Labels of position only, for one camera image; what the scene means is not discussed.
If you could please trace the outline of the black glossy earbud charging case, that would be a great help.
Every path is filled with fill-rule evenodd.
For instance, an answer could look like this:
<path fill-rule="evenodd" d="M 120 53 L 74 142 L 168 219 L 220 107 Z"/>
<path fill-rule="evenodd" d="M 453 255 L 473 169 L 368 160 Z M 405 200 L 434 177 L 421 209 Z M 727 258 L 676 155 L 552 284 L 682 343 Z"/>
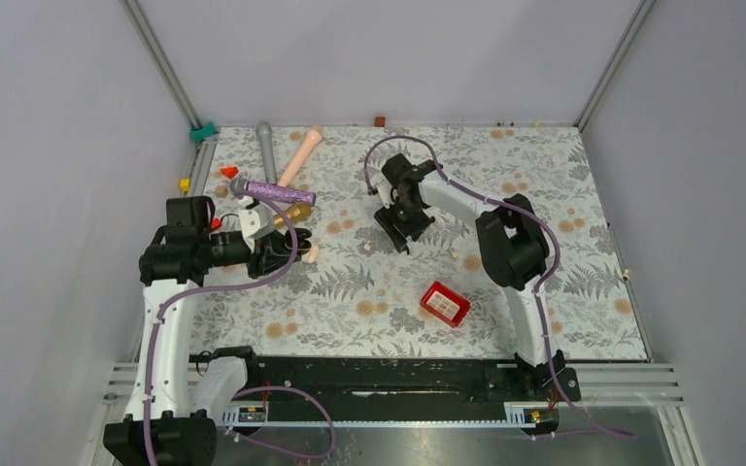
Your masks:
<path fill-rule="evenodd" d="M 300 252 L 299 241 L 289 231 L 284 234 L 279 233 L 276 250 L 281 255 L 297 256 Z"/>

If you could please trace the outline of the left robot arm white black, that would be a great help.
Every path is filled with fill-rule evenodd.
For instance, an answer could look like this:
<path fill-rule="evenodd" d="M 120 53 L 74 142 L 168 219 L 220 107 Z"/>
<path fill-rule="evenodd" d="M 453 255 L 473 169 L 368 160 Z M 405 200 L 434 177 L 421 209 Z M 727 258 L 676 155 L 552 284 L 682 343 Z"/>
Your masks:
<path fill-rule="evenodd" d="M 262 374 L 251 349 L 217 350 L 196 386 L 188 384 L 191 326 L 205 277 L 245 264 L 248 288 L 272 283 L 311 248 L 311 232 L 278 230 L 282 209 L 249 202 L 247 223 L 216 232 L 208 196 L 171 198 L 166 222 L 139 259 L 144 327 L 136 379 L 119 422 L 106 425 L 103 445 L 121 465 L 210 465 L 225 408 L 233 396 L 259 393 Z"/>

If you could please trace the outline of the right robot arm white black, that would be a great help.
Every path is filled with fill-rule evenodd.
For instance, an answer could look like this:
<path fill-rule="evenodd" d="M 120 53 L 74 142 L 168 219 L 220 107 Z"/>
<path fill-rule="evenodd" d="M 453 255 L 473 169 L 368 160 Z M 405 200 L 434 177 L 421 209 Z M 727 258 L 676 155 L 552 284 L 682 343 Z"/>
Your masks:
<path fill-rule="evenodd" d="M 514 359 L 516 386 L 533 400 L 545 397 L 564 403 L 580 400 L 573 370 L 552 342 L 542 285 L 550 276 L 548 231 L 523 195 L 491 199 L 447 177 L 434 159 L 413 164 L 401 153 L 387 160 L 384 179 L 364 180 L 383 206 L 374 215 L 396 250 L 408 251 L 433 222 L 427 214 L 439 209 L 474 227 L 482 266 L 507 299 L 517 337 Z"/>

